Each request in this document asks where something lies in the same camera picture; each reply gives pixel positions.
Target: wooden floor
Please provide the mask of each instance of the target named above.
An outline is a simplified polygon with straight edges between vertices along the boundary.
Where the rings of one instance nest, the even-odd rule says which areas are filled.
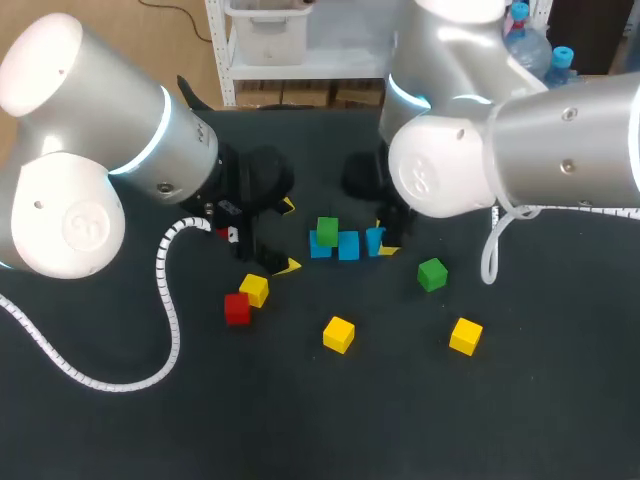
[[[204,0],[145,1],[187,9],[200,34],[210,38]],[[189,17],[173,9],[145,7],[137,0],[0,0],[0,59],[27,26],[52,12],[78,18],[176,98],[182,98],[176,87],[179,74],[209,105],[222,104],[213,49],[210,43],[198,39]],[[0,164],[14,137],[15,120],[0,109]]]

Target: yellow triangle piece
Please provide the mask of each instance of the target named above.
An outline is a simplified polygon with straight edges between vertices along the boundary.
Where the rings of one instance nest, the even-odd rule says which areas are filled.
[[[293,213],[296,211],[296,206],[293,204],[293,202],[291,201],[291,199],[289,197],[284,197],[284,201],[287,205],[289,205],[291,207],[291,210],[288,211],[287,213],[285,213],[285,215],[289,215],[290,213]]]
[[[289,259],[289,268],[287,268],[286,270],[283,270],[281,272],[276,273],[274,275],[274,277],[276,275],[284,275],[285,273],[291,273],[291,272],[293,272],[295,270],[298,270],[300,268],[302,268],[302,265],[300,265],[298,262],[296,262],[293,258],[290,258]]]
[[[398,250],[400,250],[400,247],[383,247],[381,245],[380,250],[378,251],[378,255],[390,257],[392,255],[395,255]]]

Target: blue bottle cap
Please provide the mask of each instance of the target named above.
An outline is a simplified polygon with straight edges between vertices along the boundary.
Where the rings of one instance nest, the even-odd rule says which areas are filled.
[[[514,3],[511,6],[511,16],[516,22],[521,22],[529,16],[529,5],[526,3]]]
[[[569,47],[556,47],[553,49],[551,65],[555,68],[569,68],[573,62],[573,50]]]

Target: plastic bin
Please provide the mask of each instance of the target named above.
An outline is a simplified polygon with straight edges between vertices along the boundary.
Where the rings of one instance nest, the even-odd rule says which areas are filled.
[[[227,0],[225,12],[236,28],[237,48],[247,65],[299,65],[307,53],[304,9],[257,10],[255,0]]]

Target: black cable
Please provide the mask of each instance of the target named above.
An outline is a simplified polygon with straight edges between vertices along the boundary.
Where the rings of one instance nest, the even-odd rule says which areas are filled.
[[[207,43],[213,43],[211,41],[211,39],[209,38],[205,38],[202,35],[200,35],[200,33],[198,32],[198,27],[196,26],[196,21],[193,19],[193,16],[191,15],[191,13],[189,13],[189,11],[185,8],[182,7],[178,7],[177,5],[157,5],[155,3],[147,3],[144,2],[143,0],[138,0],[138,3],[140,5],[144,5],[145,7],[153,7],[153,8],[170,8],[173,10],[180,10],[183,13],[186,13],[187,16],[189,17],[189,20],[191,20],[191,25],[193,26],[193,31],[196,34],[196,36],[202,40],[203,42],[207,42]]]

